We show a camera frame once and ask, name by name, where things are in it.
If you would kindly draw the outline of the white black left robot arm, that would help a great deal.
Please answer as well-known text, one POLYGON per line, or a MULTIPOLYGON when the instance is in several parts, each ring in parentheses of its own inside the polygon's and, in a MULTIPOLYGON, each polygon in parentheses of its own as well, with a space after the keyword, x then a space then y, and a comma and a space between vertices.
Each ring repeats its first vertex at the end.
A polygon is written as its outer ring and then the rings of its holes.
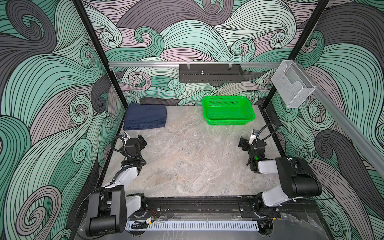
POLYGON ((122 142, 122 146, 112 150, 123 155, 121 168, 108 184, 93 190, 87 197, 86 236, 78 234, 82 239, 96 240, 105 235, 122 233, 128 217, 142 208, 144 196, 126 196, 125 190, 147 164, 141 153, 147 142, 141 135, 131 138, 127 133, 116 136, 112 144, 117 140, 122 142))

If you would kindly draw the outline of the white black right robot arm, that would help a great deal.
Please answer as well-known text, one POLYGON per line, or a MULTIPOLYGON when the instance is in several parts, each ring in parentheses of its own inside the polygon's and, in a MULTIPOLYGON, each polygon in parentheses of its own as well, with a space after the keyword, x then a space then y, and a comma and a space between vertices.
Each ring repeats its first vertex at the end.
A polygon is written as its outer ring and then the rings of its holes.
POLYGON ((257 195, 258 210, 322 194, 322 184, 305 159, 297 157, 267 159, 266 146, 265 139, 260 139, 260 132, 257 130, 253 130, 249 139, 240 137, 239 140, 239 148, 248 153, 247 165, 253 173, 279 177, 279 184, 276 187, 257 195))

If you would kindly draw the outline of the dark blue denim trousers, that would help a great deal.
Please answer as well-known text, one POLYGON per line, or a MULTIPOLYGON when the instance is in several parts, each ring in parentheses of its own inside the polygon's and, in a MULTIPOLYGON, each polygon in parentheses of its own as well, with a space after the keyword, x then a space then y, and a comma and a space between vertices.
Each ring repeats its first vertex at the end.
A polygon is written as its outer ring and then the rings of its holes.
POLYGON ((163 128, 167 121, 165 105, 140 105, 131 103, 124 118, 124 131, 163 128))

